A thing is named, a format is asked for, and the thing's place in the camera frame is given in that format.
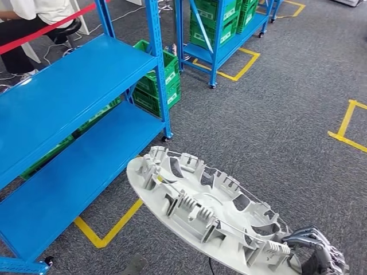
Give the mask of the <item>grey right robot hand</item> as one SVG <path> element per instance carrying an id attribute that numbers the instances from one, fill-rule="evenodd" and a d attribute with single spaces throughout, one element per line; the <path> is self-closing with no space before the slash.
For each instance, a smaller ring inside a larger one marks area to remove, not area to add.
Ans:
<path id="1" fill-rule="evenodd" d="M 309 248 L 313 251 L 301 265 L 302 274 L 350 274 L 350 266 L 345 262 L 344 256 L 315 226 L 295 230 L 282 241 L 291 248 Z"/>

